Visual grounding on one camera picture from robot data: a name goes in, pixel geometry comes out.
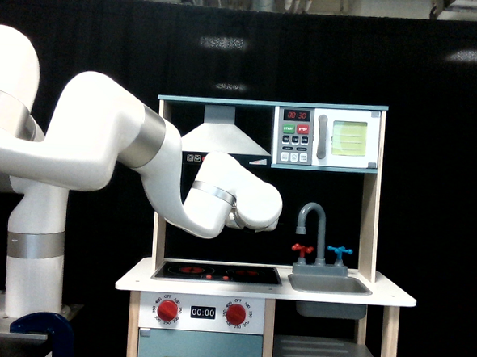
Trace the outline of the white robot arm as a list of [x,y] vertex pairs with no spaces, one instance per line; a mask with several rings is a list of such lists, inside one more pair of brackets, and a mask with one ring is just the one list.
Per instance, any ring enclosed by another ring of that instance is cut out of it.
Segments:
[[178,130],[102,73],[72,78],[40,130],[30,114],[38,60],[23,33],[0,25],[0,191],[22,197],[8,220],[4,317],[61,311],[68,194],[104,188],[117,163],[139,173],[165,221],[192,235],[275,228],[280,193],[229,154],[206,155],[182,196]]

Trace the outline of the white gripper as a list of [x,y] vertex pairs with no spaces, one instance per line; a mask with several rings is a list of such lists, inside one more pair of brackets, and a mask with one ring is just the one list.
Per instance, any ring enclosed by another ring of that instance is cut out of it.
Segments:
[[243,230],[254,231],[257,233],[266,232],[266,231],[272,232],[277,227],[277,225],[278,225],[278,220],[276,220],[275,222],[271,223],[268,226],[257,227],[245,222],[235,212],[231,212],[230,214],[228,214],[226,218],[226,224],[225,224],[226,227],[231,227],[232,229],[243,229]]

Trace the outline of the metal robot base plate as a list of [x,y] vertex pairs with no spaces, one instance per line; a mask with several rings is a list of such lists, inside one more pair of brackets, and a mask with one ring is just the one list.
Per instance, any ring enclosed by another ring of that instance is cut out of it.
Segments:
[[[79,313],[83,308],[83,304],[64,304],[61,311],[59,312],[61,316],[68,320],[72,321],[74,317]],[[16,333],[13,334],[10,332],[10,325],[16,321],[16,317],[8,317],[3,309],[0,309],[0,338],[32,338],[43,340],[48,336],[46,334],[29,334],[29,333]]]

